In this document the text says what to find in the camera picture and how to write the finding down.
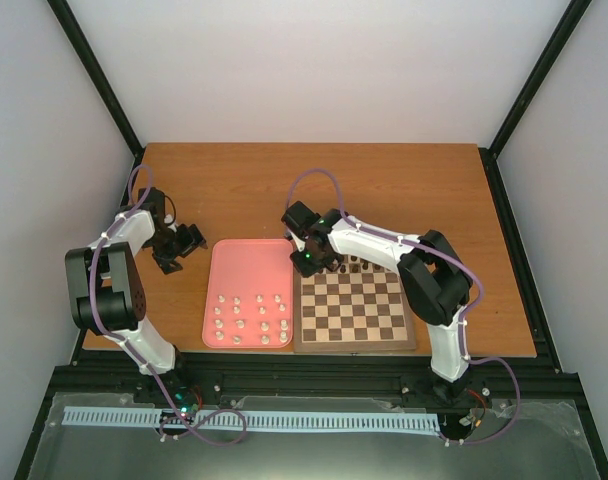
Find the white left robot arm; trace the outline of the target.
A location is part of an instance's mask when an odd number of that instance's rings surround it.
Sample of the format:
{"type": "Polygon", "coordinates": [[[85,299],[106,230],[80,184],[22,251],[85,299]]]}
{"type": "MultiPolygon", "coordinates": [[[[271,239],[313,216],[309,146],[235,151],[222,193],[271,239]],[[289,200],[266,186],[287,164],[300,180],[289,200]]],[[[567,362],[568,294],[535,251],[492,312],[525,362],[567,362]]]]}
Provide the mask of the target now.
{"type": "Polygon", "coordinates": [[[157,188],[141,189],[136,204],[118,211],[96,241],[67,252],[65,270],[75,325],[118,345],[142,374],[158,374],[158,392],[177,403],[190,395],[192,378],[178,368],[177,348],[148,319],[135,262],[149,249],[162,273],[170,275],[182,270],[180,259],[206,246],[196,225],[179,224],[175,212],[166,212],[169,200],[157,188]]]}

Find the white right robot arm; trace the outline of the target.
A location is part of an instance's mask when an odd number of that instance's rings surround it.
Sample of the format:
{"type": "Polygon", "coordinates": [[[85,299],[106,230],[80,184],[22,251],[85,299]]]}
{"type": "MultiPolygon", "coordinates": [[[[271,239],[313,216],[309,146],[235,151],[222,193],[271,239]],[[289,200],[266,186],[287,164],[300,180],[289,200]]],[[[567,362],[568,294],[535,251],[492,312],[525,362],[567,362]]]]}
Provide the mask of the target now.
{"type": "Polygon", "coordinates": [[[450,383],[465,375],[471,361],[466,316],[485,289],[442,233],[393,232],[342,208],[321,215],[300,201],[286,207],[281,222],[295,242],[291,261],[303,278],[334,272],[351,257],[396,274],[410,309],[427,325],[433,373],[450,383]]]}

